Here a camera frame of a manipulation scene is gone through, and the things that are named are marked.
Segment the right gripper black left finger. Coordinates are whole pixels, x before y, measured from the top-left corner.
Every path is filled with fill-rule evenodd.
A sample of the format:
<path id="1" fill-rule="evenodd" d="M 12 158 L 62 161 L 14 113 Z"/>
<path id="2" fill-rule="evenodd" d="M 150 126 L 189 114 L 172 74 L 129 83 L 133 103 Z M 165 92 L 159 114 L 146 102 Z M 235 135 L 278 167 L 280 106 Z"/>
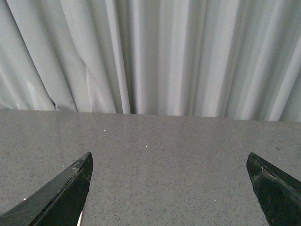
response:
<path id="1" fill-rule="evenodd" d="M 2 226 L 75 226 L 84 208 L 93 171 L 86 153 L 42 188 L 0 217 Z"/>

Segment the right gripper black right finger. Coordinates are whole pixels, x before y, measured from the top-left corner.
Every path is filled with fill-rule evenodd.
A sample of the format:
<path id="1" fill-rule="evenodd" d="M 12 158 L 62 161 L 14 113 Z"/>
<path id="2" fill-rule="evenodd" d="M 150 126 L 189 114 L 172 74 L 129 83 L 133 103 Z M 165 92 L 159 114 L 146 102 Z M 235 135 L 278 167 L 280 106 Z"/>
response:
<path id="1" fill-rule="evenodd" d="M 301 224 L 301 182 L 255 153 L 246 168 L 261 210 L 270 226 Z"/>

